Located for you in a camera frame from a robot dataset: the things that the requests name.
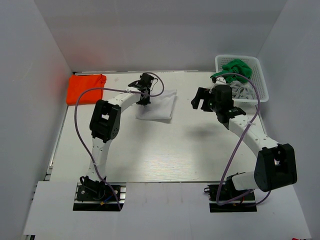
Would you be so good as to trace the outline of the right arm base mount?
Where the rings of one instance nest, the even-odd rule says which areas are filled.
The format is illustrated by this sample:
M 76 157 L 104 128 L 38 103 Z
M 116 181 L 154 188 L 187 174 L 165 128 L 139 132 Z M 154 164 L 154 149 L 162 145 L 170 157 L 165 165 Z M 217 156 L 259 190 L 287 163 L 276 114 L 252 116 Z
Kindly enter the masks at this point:
M 218 205 L 216 202 L 219 184 L 209 184 L 203 189 L 203 192 L 208 195 L 209 210 L 211 213 L 250 213 L 257 212 L 255 206 L 256 197 L 253 191 L 247 195 L 243 195 L 227 204 Z M 219 202 L 223 203 L 232 198 L 238 197 L 246 193 L 248 190 L 237 191 L 233 186 L 222 185 Z

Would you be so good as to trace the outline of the grey t shirt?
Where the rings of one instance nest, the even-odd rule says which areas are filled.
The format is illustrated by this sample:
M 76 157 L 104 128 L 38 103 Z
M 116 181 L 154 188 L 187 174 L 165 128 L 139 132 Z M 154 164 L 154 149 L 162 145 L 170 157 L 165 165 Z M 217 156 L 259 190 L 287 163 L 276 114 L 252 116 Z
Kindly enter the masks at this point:
M 229 86 L 234 99 L 253 100 L 255 98 L 255 91 L 248 84 L 243 84 L 240 81 L 235 80 L 232 81 Z

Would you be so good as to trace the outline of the white t shirt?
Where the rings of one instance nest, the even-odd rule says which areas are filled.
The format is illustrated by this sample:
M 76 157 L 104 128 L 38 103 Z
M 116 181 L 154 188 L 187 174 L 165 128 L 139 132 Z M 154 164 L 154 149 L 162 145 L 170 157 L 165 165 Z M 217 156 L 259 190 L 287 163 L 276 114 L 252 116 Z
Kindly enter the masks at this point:
M 151 97 L 148 105 L 138 105 L 135 118 L 142 121 L 169 123 L 177 99 L 177 90 L 165 90 L 160 96 Z

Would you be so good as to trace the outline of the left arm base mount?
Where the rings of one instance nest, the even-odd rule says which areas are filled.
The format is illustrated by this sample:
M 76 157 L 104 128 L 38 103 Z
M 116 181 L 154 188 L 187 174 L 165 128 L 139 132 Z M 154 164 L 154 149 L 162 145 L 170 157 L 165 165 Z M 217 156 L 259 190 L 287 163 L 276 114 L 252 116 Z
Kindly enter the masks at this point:
M 76 212 L 119 212 L 124 206 L 126 185 L 93 181 L 82 176 L 77 183 L 73 210 Z

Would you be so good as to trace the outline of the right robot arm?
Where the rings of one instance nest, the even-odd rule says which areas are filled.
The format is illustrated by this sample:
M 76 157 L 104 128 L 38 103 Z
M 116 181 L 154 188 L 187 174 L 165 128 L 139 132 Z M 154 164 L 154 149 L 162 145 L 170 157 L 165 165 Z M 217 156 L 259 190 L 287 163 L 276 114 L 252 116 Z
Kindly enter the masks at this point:
M 236 200 L 255 189 L 269 192 L 298 181 L 294 148 L 288 143 L 278 143 L 253 125 L 246 112 L 234 105 L 228 85 L 198 88 L 191 105 L 193 109 L 216 113 L 217 120 L 237 135 L 256 157 L 254 171 L 224 177 L 226 183 L 221 189 L 229 198 Z

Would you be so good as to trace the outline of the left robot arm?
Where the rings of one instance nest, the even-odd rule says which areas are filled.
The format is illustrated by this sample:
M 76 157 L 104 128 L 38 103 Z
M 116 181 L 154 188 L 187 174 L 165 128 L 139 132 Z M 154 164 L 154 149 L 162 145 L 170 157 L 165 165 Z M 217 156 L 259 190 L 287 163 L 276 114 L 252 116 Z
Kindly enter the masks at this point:
M 90 185 L 88 193 L 96 200 L 103 198 L 106 193 L 103 185 L 107 179 L 106 163 L 111 143 L 120 131 L 121 114 L 133 104 L 145 106 L 150 103 L 154 80 L 155 77 L 150 73 L 142 73 L 140 79 L 130 83 L 123 93 L 109 100 L 98 100 L 95 104 L 89 124 L 93 159 L 81 183 Z

